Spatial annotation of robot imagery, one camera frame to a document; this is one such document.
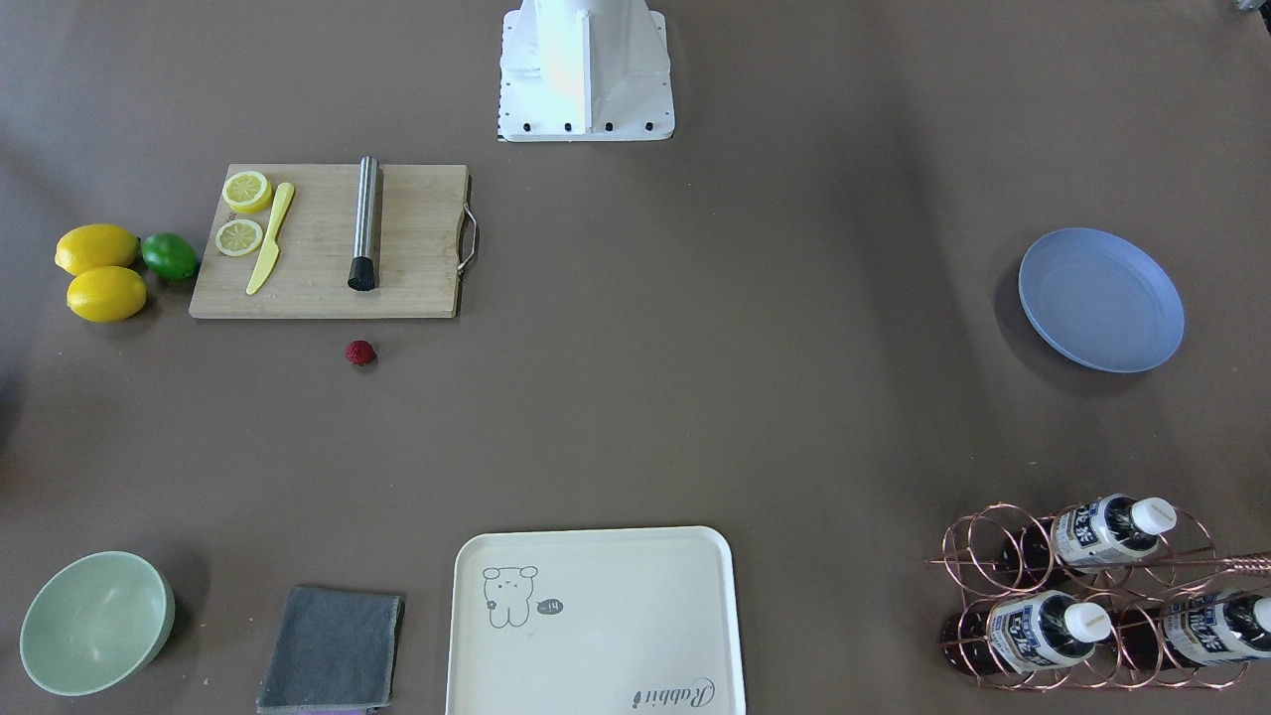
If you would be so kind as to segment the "blue plate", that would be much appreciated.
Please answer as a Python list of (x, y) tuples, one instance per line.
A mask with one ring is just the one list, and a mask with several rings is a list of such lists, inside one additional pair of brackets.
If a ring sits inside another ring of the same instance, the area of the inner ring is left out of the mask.
[(1057, 229), (1023, 253), (1018, 298), (1057, 354), (1104, 372), (1157, 370), (1185, 339), (1186, 312), (1167, 271), (1099, 229)]

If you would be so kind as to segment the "red strawberry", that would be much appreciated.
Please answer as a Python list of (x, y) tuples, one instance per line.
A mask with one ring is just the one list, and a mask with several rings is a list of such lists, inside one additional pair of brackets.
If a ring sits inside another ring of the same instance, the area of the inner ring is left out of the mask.
[(350, 342), (344, 348), (344, 358), (355, 366), (367, 366), (376, 362), (376, 349), (365, 340)]

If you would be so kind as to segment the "wooden cutting board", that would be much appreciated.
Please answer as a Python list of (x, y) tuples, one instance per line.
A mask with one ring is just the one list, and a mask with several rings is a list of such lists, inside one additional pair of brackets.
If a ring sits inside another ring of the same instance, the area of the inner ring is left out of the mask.
[(458, 312), (466, 166), (381, 169), (377, 288), (347, 284), (355, 243), (355, 164), (257, 164), (296, 196), (280, 227), (280, 258), (247, 293), (257, 258), (205, 250), (188, 311), (200, 320), (418, 320)]

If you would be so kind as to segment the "cream rabbit tray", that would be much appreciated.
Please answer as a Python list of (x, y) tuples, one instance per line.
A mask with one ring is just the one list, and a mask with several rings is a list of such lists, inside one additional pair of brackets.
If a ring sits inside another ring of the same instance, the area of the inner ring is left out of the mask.
[(702, 525), (469, 538), (446, 710), (744, 714), (730, 544)]

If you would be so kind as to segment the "steel muddler with black tip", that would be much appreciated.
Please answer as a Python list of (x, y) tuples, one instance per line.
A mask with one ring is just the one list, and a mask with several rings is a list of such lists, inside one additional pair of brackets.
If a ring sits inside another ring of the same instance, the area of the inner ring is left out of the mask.
[(358, 159), (358, 185), (355, 198), (353, 262), (350, 290), (377, 288), (377, 231), (380, 230), (381, 166), (377, 157)]

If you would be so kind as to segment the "yellow plastic knife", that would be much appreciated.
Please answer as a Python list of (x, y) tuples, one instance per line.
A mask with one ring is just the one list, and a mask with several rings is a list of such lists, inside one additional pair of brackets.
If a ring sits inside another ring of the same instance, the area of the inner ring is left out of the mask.
[(278, 185), (275, 190), (269, 210), (269, 221), (266, 226), (262, 244), (258, 249), (259, 257), (257, 257), (254, 268), (250, 271), (250, 279), (248, 279), (248, 284), (245, 286), (247, 295), (259, 293), (259, 290), (263, 288), (263, 284), (266, 284), (266, 281), (278, 262), (280, 246), (277, 239), (285, 217), (292, 204), (292, 199), (295, 198), (295, 185), (290, 182), (281, 183), (281, 185)]

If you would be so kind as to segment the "grey folded cloth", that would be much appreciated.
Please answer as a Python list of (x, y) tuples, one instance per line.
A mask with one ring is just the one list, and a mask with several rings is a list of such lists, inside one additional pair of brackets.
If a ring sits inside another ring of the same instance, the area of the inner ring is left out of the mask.
[(394, 594), (294, 587), (257, 711), (366, 714), (389, 706), (400, 611)]

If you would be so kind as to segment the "lemon half slice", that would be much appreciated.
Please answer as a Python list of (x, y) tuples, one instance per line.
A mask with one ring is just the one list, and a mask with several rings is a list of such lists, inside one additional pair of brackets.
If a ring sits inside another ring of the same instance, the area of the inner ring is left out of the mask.
[(221, 199), (233, 213), (257, 215), (272, 207), (273, 185), (262, 171), (236, 171), (222, 182)]

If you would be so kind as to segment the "green lime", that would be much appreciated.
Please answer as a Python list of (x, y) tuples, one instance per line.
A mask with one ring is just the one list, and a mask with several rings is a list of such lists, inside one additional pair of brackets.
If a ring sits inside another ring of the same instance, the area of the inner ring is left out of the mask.
[(200, 254), (175, 232), (154, 232), (140, 244), (142, 262), (160, 279), (191, 279), (200, 271)]

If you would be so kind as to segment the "dark drink bottle white cap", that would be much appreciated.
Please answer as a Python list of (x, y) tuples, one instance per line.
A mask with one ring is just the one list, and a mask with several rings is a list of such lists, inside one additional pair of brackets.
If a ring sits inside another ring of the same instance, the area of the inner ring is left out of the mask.
[(1022, 588), (1057, 588), (1082, 575), (1146, 560), (1179, 512), (1163, 498), (1106, 495), (1023, 526), (1003, 540), (995, 571)]

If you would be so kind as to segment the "whole yellow lemon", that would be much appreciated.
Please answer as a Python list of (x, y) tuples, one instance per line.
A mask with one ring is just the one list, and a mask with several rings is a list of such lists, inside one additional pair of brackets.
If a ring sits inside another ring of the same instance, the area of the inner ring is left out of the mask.
[(56, 244), (53, 262), (69, 273), (99, 267), (128, 267), (139, 257), (139, 237), (114, 224), (86, 224), (65, 232)]
[(70, 311), (90, 323), (119, 323), (140, 312), (147, 302), (145, 281), (119, 265), (85, 271), (69, 284)]

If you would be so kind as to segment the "pale green bowl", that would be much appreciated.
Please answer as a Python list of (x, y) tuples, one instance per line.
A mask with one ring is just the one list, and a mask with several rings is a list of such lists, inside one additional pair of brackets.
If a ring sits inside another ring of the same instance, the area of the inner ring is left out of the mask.
[(64, 566), (32, 601), (22, 665), (50, 693), (94, 695), (154, 660), (174, 620), (174, 592), (156, 566), (133, 552), (94, 552)]

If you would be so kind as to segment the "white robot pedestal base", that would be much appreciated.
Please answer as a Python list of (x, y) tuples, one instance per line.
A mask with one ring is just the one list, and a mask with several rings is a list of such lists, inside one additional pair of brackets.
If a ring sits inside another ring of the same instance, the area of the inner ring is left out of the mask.
[(505, 13), (500, 140), (658, 141), (675, 128), (662, 13), (644, 1), (522, 1)]

